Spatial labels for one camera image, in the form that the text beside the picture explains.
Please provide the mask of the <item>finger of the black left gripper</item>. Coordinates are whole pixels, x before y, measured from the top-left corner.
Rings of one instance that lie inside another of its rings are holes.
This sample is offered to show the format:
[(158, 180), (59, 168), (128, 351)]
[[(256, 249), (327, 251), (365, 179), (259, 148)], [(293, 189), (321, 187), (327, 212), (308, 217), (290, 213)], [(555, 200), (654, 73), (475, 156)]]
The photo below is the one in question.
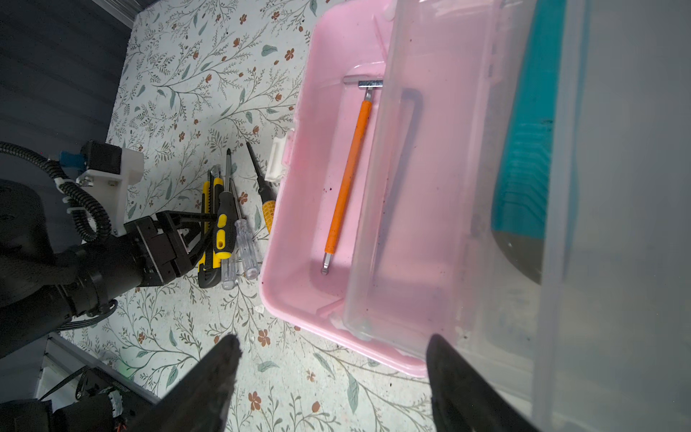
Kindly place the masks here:
[(165, 211), (156, 214), (164, 234), (163, 264), (174, 270), (192, 270), (212, 244), (214, 215), (208, 213)]

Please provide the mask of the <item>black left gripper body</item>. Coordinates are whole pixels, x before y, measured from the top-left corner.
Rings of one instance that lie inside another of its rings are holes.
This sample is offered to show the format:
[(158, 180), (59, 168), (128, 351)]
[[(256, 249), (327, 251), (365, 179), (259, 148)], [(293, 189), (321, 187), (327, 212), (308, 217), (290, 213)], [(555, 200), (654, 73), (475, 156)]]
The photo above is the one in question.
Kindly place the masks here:
[(174, 270), (171, 264), (163, 264), (164, 234), (158, 227), (156, 214), (124, 224), (126, 237), (134, 247), (134, 257), (140, 265), (140, 286), (163, 286), (191, 270)]

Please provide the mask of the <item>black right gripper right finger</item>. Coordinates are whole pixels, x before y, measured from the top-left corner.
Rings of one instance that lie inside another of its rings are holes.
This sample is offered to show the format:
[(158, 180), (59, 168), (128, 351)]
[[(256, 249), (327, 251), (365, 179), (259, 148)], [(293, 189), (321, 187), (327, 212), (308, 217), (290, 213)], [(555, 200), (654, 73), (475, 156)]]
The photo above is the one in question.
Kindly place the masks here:
[(426, 366), (436, 430), (536, 430), (439, 334), (429, 340)]

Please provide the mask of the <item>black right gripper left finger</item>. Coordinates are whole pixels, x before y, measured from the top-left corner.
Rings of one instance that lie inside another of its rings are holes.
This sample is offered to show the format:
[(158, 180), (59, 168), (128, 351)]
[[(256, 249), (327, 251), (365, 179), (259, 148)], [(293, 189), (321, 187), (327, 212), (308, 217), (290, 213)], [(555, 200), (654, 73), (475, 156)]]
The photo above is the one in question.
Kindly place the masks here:
[(223, 431), (242, 351), (227, 335), (131, 431)]

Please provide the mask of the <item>black yellow screwdriver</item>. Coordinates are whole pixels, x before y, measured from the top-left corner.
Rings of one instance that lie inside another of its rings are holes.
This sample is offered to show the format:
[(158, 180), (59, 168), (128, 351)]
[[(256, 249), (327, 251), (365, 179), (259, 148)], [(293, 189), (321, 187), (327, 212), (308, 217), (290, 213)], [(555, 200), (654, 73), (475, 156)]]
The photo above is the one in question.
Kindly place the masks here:
[(232, 257), (235, 250), (237, 229), (235, 222), (238, 212), (235, 207), (235, 196), (230, 189), (232, 168), (231, 150), (226, 150), (225, 177), (216, 177), (212, 183), (213, 211), (216, 214), (214, 228), (214, 257), (224, 260)]

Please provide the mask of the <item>black yellow utility knife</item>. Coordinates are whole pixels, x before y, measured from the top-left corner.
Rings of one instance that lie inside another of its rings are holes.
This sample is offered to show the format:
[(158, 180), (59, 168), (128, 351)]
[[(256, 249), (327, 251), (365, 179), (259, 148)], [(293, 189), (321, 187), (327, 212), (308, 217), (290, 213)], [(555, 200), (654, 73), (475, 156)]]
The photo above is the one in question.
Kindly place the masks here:
[[(215, 169), (213, 168), (209, 174), (207, 181), (203, 185), (203, 213), (207, 215), (215, 214), (214, 210), (214, 176)], [(213, 288), (221, 282), (221, 261), (216, 258), (214, 246), (212, 243), (213, 229), (212, 224), (207, 221), (203, 225), (203, 240), (206, 248), (203, 253), (203, 258), (198, 265), (197, 282), (201, 289)]]

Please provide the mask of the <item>clear handled screwdriver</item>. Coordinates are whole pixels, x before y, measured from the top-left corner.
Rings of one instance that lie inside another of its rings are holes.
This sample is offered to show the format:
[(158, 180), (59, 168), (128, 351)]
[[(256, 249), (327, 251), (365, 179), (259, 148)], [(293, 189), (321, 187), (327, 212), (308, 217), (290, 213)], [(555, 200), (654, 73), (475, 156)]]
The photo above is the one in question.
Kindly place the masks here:
[(221, 287), (225, 291), (235, 288), (237, 282), (237, 262), (233, 257), (221, 261)]
[(229, 182), (230, 192), (232, 192), (234, 196), (233, 203), (238, 216), (238, 219), (235, 222), (235, 227), (237, 231), (237, 246), (239, 249), (239, 256), (246, 279), (256, 280), (259, 276), (260, 266), (258, 264), (257, 250), (253, 240), (253, 234), (250, 230), (250, 226), (248, 225), (248, 221), (242, 215), (239, 194), (231, 177), (229, 178)]

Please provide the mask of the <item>yellow handled small screwdriver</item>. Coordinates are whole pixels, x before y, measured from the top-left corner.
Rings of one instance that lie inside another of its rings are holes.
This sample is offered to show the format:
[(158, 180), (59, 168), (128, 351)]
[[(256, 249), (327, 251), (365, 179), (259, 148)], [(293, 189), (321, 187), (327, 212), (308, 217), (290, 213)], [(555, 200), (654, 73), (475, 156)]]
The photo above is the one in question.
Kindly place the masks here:
[(247, 142), (246, 146), (248, 147), (248, 153), (257, 176), (258, 193), (262, 201), (262, 212), (265, 219), (266, 229), (268, 233), (271, 233), (275, 217), (275, 191), (266, 183), (252, 145)]

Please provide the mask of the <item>orange pencil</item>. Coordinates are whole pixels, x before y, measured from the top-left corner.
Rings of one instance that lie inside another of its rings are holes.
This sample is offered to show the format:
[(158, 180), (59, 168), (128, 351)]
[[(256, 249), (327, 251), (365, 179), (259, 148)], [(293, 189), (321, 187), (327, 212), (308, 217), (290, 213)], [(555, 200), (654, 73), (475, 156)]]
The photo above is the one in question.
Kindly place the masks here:
[(348, 153), (347, 165), (345, 165), (344, 174), (338, 192), (338, 199), (333, 212), (331, 225), (329, 227), (329, 235), (324, 249), (324, 257), (321, 269), (322, 275), (327, 275), (329, 273), (331, 262), (337, 251), (338, 241), (344, 225), (347, 206), (354, 183), (354, 176), (356, 175), (360, 154), (363, 149), (363, 140), (365, 139), (367, 126), (372, 113), (373, 93), (374, 90), (371, 87), (365, 90), (365, 97), (363, 98), (363, 102), (358, 113), (356, 127), (354, 128), (354, 136)]

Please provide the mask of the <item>teal utility knife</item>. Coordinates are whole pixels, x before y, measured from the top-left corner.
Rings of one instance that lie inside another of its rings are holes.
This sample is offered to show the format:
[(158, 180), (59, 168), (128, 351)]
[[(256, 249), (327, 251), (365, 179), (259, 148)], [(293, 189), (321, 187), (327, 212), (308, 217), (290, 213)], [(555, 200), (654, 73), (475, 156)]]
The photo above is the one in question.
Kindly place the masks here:
[(522, 56), (491, 208), (507, 260), (541, 284), (565, 1), (537, 1)]

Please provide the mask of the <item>pink plastic tool box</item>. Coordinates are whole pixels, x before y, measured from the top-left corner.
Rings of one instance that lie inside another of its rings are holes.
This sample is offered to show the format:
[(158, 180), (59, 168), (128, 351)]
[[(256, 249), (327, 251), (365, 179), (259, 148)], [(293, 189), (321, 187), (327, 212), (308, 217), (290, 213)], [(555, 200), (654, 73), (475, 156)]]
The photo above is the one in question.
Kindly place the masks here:
[[(347, 1), (314, 27), (260, 295), (413, 376), (443, 336), (542, 430), (690, 428), (690, 5), (565, 1), (543, 275), (491, 208), (537, 1)], [(324, 249), (374, 89), (329, 273)], [(381, 263), (383, 206), (424, 108)]]

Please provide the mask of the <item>red handled tool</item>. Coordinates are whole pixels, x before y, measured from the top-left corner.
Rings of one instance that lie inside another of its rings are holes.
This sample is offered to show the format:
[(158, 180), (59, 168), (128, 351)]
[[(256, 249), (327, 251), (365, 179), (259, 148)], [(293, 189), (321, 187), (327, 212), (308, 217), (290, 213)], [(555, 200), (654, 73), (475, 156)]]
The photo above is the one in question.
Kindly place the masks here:
[(342, 80), (346, 86), (357, 86), (363, 89), (377, 89), (383, 87), (383, 79), (381, 77), (371, 76), (346, 76)]

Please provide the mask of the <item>black hex key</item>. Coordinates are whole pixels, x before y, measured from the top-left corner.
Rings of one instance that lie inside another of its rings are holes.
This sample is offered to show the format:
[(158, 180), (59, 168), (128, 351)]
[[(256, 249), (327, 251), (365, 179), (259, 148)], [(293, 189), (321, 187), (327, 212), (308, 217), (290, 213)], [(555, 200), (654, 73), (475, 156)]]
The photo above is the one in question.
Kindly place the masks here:
[(408, 164), (410, 163), (410, 155), (414, 144), (416, 143), (417, 132), (419, 131), (419, 122), (421, 113), (424, 108), (423, 95), (419, 90), (405, 87), (401, 93), (401, 102), (404, 105), (411, 107), (410, 121), (405, 133), (403, 144), (401, 144), (401, 151), (396, 158), (396, 167), (393, 174), (389, 176), (390, 187), (383, 206), (383, 219), (381, 220), (381, 230), (378, 238), (377, 251), (374, 259), (374, 270), (377, 270), (381, 263), (381, 256), (386, 247), (389, 237), (390, 227), (392, 226), (392, 212), (395, 209), (397, 201), (399, 201), (399, 193), (403, 184), (403, 178), (407, 174)]

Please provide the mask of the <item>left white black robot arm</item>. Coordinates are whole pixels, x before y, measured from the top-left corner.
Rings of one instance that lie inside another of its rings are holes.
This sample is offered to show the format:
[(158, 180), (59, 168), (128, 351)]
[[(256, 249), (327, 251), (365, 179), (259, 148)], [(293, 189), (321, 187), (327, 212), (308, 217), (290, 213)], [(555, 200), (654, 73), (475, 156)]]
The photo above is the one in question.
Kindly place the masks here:
[[(41, 198), (1, 185), (1, 353), (13, 354), (68, 324), (116, 310), (133, 288), (162, 286), (186, 274), (210, 243), (210, 217), (160, 212), (126, 224), (120, 237), (57, 254)], [(205, 361), (162, 401), (152, 403), (109, 375), (83, 366), (72, 374), (75, 401), (57, 408), (49, 395), (4, 402), (5, 431), (221, 431), (231, 378)]]

